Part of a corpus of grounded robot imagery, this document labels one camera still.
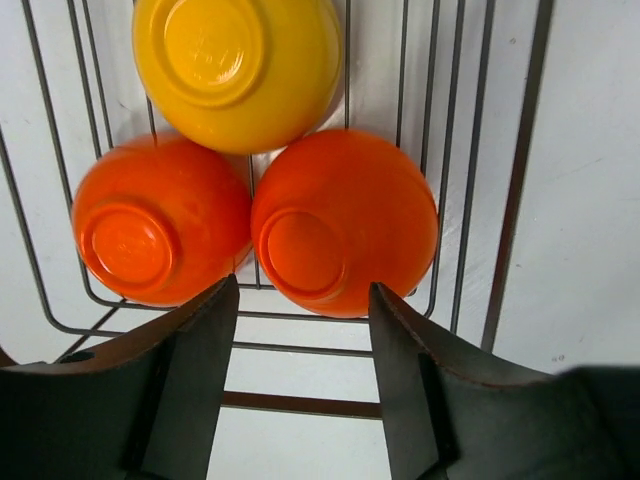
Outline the red-orange bowl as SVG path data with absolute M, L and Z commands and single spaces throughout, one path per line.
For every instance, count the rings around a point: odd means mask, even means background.
M 381 282 L 401 297 L 429 271 L 434 196 L 401 149 L 356 129 L 313 133 L 267 168 L 251 213 L 264 273 L 296 305 L 334 318 L 366 315 Z
M 161 132 L 103 155 L 78 186 L 71 221 L 103 285 L 132 302 L 175 307 L 243 265 L 250 213 L 235 161 Z

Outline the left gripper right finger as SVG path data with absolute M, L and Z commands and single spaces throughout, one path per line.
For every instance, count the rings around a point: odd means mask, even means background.
M 369 330 L 395 479 L 635 479 L 639 370 L 558 374 L 487 353 L 387 286 Z

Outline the yellow-orange bowl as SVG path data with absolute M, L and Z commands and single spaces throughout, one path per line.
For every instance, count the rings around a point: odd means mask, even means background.
M 317 126 L 343 63 L 331 1 L 138 1 L 132 44 L 168 123 L 237 155 L 282 148 Z

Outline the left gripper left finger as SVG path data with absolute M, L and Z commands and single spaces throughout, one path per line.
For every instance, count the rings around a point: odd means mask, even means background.
M 203 479 L 239 307 L 228 276 L 53 363 L 1 358 L 5 479 Z

